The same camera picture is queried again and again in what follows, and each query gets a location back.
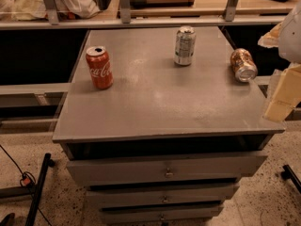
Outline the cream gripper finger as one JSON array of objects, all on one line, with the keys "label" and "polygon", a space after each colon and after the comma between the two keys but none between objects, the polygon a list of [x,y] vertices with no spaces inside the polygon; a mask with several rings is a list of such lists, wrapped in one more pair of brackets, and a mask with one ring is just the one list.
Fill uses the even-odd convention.
[{"label": "cream gripper finger", "polygon": [[279,76],[274,75],[270,86],[275,89],[263,116],[269,121],[284,121],[301,102],[301,64],[291,63]]},{"label": "cream gripper finger", "polygon": [[264,48],[278,47],[278,39],[282,23],[275,25],[269,32],[258,40],[258,45]]}]

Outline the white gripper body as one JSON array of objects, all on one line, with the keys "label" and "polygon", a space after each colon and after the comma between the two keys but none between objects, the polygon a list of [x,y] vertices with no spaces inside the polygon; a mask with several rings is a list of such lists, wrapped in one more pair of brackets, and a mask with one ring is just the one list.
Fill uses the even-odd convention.
[{"label": "white gripper body", "polygon": [[301,2],[285,17],[278,37],[279,55],[293,63],[301,63]]}]

